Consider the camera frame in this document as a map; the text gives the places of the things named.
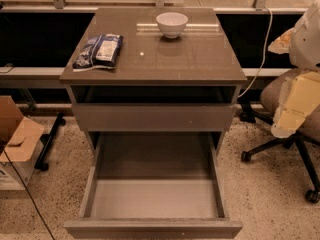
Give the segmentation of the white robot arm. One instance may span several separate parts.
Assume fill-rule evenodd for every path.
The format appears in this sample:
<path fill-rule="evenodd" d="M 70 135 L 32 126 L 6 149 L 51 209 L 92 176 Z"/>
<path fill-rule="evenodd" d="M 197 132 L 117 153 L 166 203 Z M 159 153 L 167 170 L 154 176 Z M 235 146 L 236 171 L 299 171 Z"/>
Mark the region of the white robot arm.
<path fill-rule="evenodd" d="M 315 0 L 292 28 L 288 47 L 290 63 L 302 74 L 286 77 L 271 133 L 288 138 L 320 105 L 320 0 Z"/>

